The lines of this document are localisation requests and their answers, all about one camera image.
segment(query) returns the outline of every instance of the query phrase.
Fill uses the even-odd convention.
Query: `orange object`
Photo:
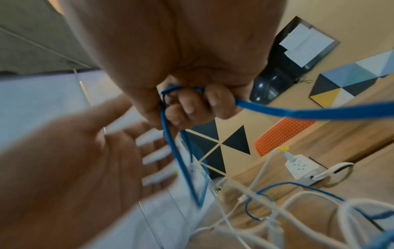
[[[254,148],[260,156],[270,153],[275,148],[302,132],[316,121],[305,121],[284,118],[277,122],[271,129],[264,133],[254,143]]]

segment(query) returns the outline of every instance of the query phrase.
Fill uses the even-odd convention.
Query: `paper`
[[[334,42],[333,39],[311,28],[312,33],[292,51],[284,54],[300,67],[304,67],[320,52]]]
[[[308,38],[312,33],[312,30],[304,26],[303,24],[298,24],[298,26],[291,31],[279,45],[283,46],[288,51],[294,50],[298,45],[300,45],[306,38]]]

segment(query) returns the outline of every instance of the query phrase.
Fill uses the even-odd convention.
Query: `ceiling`
[[[46,0],[1,0],[0,75],[97,67]]]

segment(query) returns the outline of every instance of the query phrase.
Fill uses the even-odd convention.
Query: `power outlet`
[[[313,181],[311,176],[318,175],[326,170],[303,155],[296,155],[295,157],[294,161],[287,161],[285,165],[291,175],[301,184],[311,185],[315,183],[316,181]]]

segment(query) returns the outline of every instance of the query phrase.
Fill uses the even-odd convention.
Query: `yellow triangle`
[[[334,90],[327,91],[322,94],[313,95],[313,96],[311,96],[311,99],[316,101],[316,103],[323,106],[324,108],[332,107],[332,105],[334,104],[334,101],[340,91],[341,91],[341,88],[334,89]]]

